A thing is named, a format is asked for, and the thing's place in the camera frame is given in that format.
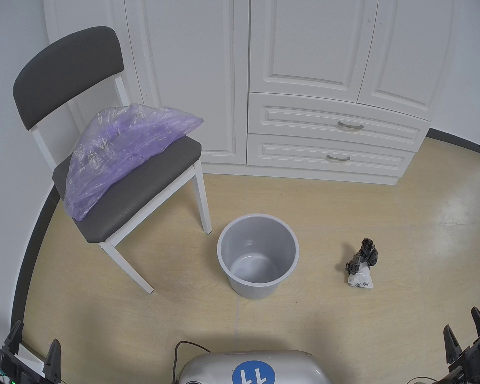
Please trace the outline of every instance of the white paper bag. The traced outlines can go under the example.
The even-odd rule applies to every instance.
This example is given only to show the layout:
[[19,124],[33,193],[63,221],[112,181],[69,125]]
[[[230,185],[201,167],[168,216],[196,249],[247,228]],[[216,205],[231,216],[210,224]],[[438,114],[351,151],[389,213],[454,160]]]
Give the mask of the white paper bag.
[[348,283],[352,287],[373,288],[372,278],[370,277],[370,268],[367,262],[360,264],[359,271],[356,275],[348,276]]

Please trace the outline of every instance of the drawer handle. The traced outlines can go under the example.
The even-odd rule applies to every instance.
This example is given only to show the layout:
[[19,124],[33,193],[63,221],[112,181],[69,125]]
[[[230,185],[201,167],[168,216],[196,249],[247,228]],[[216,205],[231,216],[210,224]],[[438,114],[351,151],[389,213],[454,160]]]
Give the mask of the drawer handle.
[[344,128],[352,128],[352,129],[363,129],[363,124],[360,125],[348,125],[344,124],[341,121],[339,121],[337,124],[337,127],[344,127]]
[[333,156],[327,155],[327,159],[338,160],[338,161],[349,161],[350,156],[347,156],[347,157],[333,157]]

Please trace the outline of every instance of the gray trash bin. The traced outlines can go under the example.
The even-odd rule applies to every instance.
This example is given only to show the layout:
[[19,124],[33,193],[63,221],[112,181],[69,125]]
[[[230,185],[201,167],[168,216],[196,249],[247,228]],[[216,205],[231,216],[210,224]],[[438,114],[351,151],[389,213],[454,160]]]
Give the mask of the gray trash bin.
[[261,299],[295,269],[299,243],[282,220],[264,214],[246,215],[222,231],[217,255],[235,292]]

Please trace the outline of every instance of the black cable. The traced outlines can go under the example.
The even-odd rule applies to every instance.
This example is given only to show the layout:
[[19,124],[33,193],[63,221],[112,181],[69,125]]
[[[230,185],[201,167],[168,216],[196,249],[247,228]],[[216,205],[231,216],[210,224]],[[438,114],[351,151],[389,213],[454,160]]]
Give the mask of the black cable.
[[413,380],[415,379],[429,379],[429,380],[432,380],[434,383],[436,383],[437,381],[435,379],[432,379],[431,377],[427,377],[427,376],[417,376],[417,377],[414,377],[413,379],[407,381],[407,384],[412,382]]
[[191,341],[179,341],[177,346],[175,347],[175,359],[173,360],[173,374],[172,374],[172,377],[173,377],[173,382],[172,383],[173,384],[177,384],[177,379],[175,378],[175,370],[177,369],[177,357],[178,357],[179,346],[182,343],[195,345],[196,347],[201,348],[201,349],[207,351],[208,353],[212,352],[212,351],[209,351],[207,348],[202,347],[200,344],[192,343]]

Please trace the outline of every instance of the blue circle logo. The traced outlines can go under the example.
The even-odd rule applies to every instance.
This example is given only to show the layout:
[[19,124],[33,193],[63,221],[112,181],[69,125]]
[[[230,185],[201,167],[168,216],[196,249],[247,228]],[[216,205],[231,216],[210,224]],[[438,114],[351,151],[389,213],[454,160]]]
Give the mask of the blue circle logo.
[[233,371],[233,384],[274,384],[275,372],[263,361],[250,360]]

